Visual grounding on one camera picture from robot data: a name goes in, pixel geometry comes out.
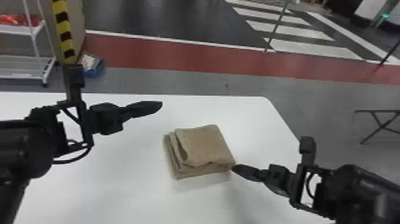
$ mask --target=folded cloth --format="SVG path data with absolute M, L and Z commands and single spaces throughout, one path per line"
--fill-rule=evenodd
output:
M 175 179 L 225 172 L 235 165 L 216 125 L 176 129 L 164 136 L 164 148 Z

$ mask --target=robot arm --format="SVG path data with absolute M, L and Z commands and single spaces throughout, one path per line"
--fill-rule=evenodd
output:
M 156 113 L 162 102 L 142 101 L 119 107 L 102 103 L 86 108 L 80 89 L 84 87 L 81 66 L 64 67 L 67 99 L 55 105 L 34 108 L 24 120 L 0 122 L 0 223 L 12 224 L 24 191 L 33 178 L 43 176 L 53 164 L 67 164 L 88 155 L 93 135 L 111 135 L 123 130 L 131 118 Z M 77 117 L 69 112 L 75 108 Z M 67 139 L 64 125 L 57 120 L 63 111 L 80 126 L 82 142 Z M 84 150 L 75 158 L 56 158 Z
M 320 168 L 314 164 L 315 148 L 314 139 L 301 138 L 302 162 L 296 173 L 275 164 L 267 170 L 238 164 L 232 171 L 247 180 L 262 182 L 275 194 L 287 197 L 294 208 L 337 224 L 400 223 L 400 186 L 356 165 L 336 170 Z M 319 175 L 321 182 L 312 194 L 309 185 L 314 175 Z M 304 188 L 313 199 L 311 207 L 301 203 Z

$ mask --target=cable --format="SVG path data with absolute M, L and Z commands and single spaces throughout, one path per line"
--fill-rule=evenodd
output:
M 92 150 L 92 147 L 86 149 L 86 151 L 84 153 L 82 153 L 81 155 L 78 155 L 75 158 L 70 158 L 68 160 L 53 160 L 53 164 L 68 164 L 68 163 L 73 163 L 75 161 L 80 160 L 81 158 L 87 156 L 89 154 L 89 152 Z
M 77 123 L 78 125 L 80 125 L 80 121 L 77 117 L 75 117 L 68 109 L 62 109 L 62 111 L 69 116 L 69 118 L 71 118 L 75 123 Z
M 311 194 L 311 191 L 310 191 L 310 181 L 311 181 L 311 179 L 314 177 L 314 174 L 313 173 L 310 173 L 310 175 L 307 177 L 307 181 L 306 181 L 306 183 L 305 183 L 305 189 L 307 190 L 307 194 L 308 194 L 308 196 L 310 196 L 310 198 L 312 198 L 312 199 L 314 199 L 314 196 Z

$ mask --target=white shelf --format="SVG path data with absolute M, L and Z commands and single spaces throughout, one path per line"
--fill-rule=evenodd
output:
M 36 36 L 41 29 L 45 26 L 46 22 L 44 20 L 40 21 L 39 25 L 32 27 L 32 35 Z M 11 35 L 23 35 L 31 36 L 29 26 L 12 26 L 6 24 L 0 24 L 0 33 L 11 34 Z
M 0 77 L 6 79 L 47 79 L 55 57 L 0 55 Z

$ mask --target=gray floor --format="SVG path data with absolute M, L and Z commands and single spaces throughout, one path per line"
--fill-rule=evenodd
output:
M 45 89 L 40 83 L 0 80 L 0 91 L 64 91 L 60 69 L 52 73 L 49 81 L 50 86 Z M 359 108 L 400 108 L 398 86 L 108 68 L 103 76 L 87 79 L 84 91 L 264 96 L 272 101 L 297 137 L 315 137 L 319 165 L 334 168 L 354 163 L 400 184 L 398 135 L 382 132 L 367 144 L 359 145 L 358 141 L 376 125 L 369 115 L 353 113 Z M 265 158 L 265 167 L 268 167 L 268 158 Z

